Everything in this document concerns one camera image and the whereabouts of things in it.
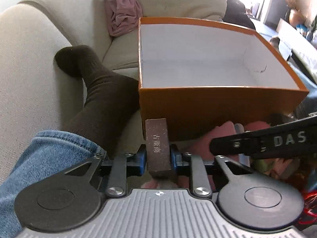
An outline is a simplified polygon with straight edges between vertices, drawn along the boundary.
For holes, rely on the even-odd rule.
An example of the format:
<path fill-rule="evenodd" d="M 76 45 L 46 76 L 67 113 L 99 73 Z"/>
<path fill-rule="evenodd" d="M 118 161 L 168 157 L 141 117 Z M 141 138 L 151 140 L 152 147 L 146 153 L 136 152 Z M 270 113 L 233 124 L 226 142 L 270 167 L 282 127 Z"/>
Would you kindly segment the dark brown speckled slim box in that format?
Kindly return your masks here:
<path fill-rule="evenodd" d="M 153 178 L 171 174 L 170 148 L 165 118 L 145 121 L 147 170 Z"/>

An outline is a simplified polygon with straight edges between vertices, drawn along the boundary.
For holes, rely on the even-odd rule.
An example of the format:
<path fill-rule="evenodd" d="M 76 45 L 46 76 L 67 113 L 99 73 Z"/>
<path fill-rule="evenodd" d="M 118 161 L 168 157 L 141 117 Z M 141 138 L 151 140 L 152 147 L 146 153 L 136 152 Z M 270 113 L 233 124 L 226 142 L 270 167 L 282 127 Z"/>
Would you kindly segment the left leg in jeans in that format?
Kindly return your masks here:
<path fill-rule="evenodd" d="M 1 237 L 14 237 L 21 225 L 14 212 L 25 187 L 105 151 L 113 156 L 127 122 L 139 109 L 138 81 L 106 69 L 86 45 L 66 47 L 55 55 L 57 66 L 83 79 L 83 109 L 60 130 L 39 132 L 1 185 Z"/>

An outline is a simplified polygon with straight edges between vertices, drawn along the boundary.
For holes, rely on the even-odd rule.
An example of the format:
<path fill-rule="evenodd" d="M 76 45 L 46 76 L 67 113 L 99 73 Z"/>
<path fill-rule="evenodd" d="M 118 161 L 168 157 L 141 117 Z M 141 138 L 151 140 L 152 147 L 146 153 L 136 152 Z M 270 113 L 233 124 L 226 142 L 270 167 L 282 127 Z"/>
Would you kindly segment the beige sofa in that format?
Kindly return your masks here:
<path fill-rule="evenodd" d="M 112 39 L 104 0 L 1 0 L 1 181 L 31 139 L 83 107 L 83 82 L 57 67 L 64 47 L 91 46 L 115 72 L 137 78 L 137 34 Z"/>

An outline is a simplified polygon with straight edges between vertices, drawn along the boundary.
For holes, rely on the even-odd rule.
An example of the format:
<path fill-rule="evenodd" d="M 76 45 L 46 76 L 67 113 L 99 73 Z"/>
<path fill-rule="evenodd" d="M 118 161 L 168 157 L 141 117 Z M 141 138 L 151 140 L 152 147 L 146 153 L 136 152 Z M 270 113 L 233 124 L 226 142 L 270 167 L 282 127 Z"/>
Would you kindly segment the orange cardboard box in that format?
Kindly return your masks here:
<path fill-rule="evenodd" d="M 256 31 L 211 20 L 139 20 L 143 122 L 164 118 L 169 139 L 196 139 L 227 121 L 287 115 L 308 89 Z"/>

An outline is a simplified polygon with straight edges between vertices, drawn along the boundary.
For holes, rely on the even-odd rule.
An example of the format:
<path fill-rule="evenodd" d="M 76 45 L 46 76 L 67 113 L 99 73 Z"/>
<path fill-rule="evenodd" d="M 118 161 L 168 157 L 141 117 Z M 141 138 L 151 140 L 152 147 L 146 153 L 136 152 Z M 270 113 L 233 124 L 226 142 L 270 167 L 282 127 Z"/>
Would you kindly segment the copper vase with dried flowers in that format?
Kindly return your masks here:
<path fill-rule="evenodd" d="M 286 0 L 286 4 L 290 9 L 290 13 L 288 16 L 289 24 L 296 28 L 297 25 L 304 24 L 306 17 L 301 13 L 299 9 L 299 0 Z"/>

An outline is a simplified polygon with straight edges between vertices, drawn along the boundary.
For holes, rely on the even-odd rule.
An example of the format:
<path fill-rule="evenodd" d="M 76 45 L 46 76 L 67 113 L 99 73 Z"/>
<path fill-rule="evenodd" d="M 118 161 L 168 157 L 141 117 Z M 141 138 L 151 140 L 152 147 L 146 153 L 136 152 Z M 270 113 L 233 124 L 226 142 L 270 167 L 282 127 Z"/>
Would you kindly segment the black quilted jacket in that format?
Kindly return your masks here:
<path fill-rule="evenodd" d="M 255 25 L 246 14 L 245 5 L 239 0 L 227 0 L 223 21 L 256 30 Z"/>

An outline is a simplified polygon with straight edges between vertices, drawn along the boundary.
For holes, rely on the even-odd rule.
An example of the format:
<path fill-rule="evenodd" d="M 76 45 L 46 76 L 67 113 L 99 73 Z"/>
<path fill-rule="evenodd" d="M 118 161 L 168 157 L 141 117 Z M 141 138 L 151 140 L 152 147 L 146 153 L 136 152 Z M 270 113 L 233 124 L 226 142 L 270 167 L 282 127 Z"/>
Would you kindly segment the pink crumpled cloth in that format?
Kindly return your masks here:
<path fill-rule="evenodd" d="M 143 11 L 137 0 L 105 0 L 106 24 L 109 35 L 119 37 L 134 31 Z"/>

